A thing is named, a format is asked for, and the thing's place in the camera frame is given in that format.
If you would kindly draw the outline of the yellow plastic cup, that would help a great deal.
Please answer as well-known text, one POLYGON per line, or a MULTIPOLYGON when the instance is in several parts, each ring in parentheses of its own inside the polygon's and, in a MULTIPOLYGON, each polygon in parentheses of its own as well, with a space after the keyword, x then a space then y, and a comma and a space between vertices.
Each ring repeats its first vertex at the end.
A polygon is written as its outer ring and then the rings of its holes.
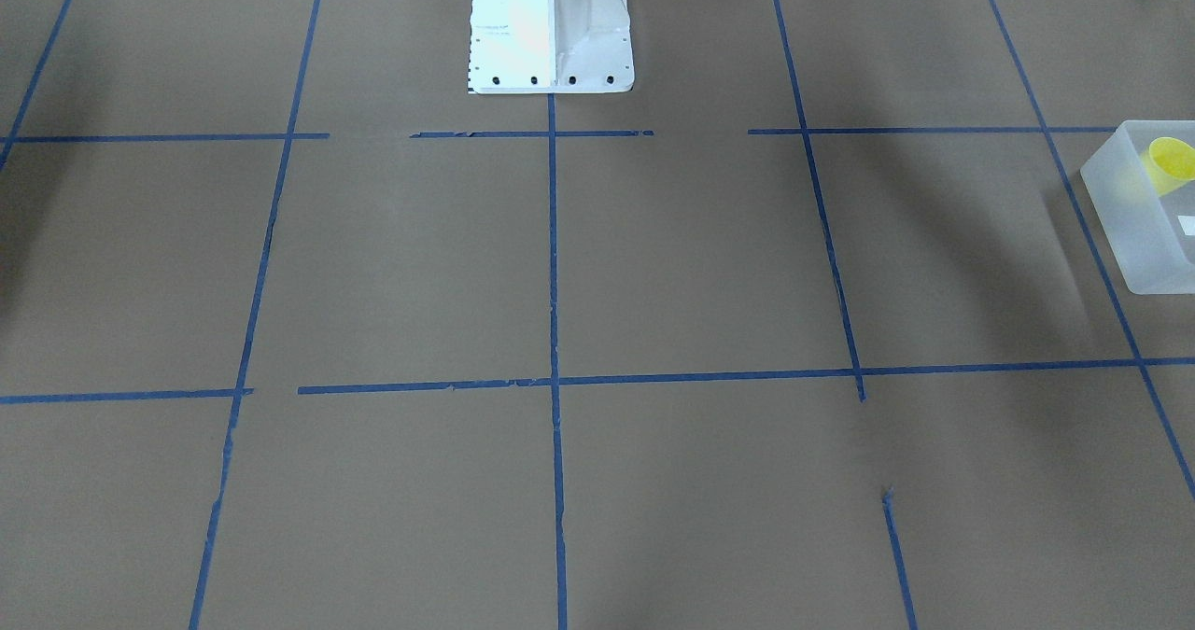
POLYGON ((1154 192, 1160 197, 1178 191, 1194 179, 1194 147, 1182 137, 1154 137, 1144 149, 1141 163, 1154 192))

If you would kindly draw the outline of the clear plastic storage box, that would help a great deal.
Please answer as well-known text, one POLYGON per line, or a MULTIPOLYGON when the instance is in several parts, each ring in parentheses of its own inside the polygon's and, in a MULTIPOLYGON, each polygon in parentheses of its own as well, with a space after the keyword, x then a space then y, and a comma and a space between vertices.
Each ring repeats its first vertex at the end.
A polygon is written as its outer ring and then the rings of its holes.
POLYGON ((1194 143, 1191 120, 1126 120, 1080 167, 1119 271, 1139 295, 1191 294, 1191 182, 1158 196, 1141 163, 1154 137, 1194 143))

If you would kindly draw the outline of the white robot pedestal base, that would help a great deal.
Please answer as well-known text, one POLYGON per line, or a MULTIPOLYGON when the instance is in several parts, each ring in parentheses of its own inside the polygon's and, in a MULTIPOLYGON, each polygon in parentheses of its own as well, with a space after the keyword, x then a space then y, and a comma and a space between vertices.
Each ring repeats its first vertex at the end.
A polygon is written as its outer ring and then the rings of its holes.
POLYGON ((471 0, 473 94, 605 94, 636 81, 629 0, 471 0))

